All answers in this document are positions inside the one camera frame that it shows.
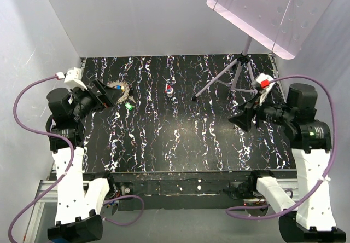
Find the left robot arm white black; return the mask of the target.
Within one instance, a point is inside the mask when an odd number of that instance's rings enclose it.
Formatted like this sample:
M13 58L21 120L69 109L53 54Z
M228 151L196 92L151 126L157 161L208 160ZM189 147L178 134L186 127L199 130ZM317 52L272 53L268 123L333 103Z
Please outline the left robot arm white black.
M93 86L75 83L71 90L57 88L46 96L54 125L47 125L52 157L56 165L57 211L55 224L47 230L52 242L93 242L103 235L100 215L104 199L116 194L108 171L94 174L84 188L83 119L91 112L112 108L129 96L129 87L114 81Z

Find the green key tag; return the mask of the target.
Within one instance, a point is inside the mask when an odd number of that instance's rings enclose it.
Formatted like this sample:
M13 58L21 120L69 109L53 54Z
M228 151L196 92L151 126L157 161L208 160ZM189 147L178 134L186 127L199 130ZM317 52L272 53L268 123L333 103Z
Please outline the green key tag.
M131 105L130 103L125 103L125 107L128 109L128 110L132 110L133 109L133 105Z

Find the purple music stand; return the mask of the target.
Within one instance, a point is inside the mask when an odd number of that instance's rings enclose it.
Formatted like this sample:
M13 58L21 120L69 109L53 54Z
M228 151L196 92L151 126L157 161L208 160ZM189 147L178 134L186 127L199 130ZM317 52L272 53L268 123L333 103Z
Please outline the purple music stand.
M241 55L193 96L197 99L231 67L248 61L257 41L281 59L294 59L333 0L207 0L207 6L247 34Z

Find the metal key organizer disc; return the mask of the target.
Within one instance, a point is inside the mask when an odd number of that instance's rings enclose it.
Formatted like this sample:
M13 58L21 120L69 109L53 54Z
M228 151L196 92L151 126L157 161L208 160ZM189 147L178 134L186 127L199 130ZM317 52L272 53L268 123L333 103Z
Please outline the metal key organizer disc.
M122 86L122 89L117 89L116 86ZM123 80L115 80L107 84L108 87L117 90L116 104L126 101L130 96L131 84Z

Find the ice cream keychain toy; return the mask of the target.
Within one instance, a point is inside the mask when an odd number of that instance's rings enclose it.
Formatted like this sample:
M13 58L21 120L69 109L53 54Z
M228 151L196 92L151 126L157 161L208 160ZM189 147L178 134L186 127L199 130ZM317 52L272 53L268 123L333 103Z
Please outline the ice cream keychain toy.
M170 85L168 85L166 87L166 90L165 90L165 93L166 93L167 97L169 97L169 98L172 97L173 96L173 92L174 92L173 88Z

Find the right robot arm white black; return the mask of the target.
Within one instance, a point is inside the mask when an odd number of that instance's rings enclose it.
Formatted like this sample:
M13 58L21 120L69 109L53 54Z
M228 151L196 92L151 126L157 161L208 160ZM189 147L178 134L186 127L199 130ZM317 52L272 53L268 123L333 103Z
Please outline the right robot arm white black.
M295 202L268 171L253 171L248 193L263 196L279 213L279 232L285 242L346 242L346 233L335 222L330 204L328 175L331 133L324 122L315 119L318 94L311 85L289 87L286 103L263 103L266 90L243 105L243 112L229 119L245 132L257 123L282 126L289 140L297 171L299 201Z

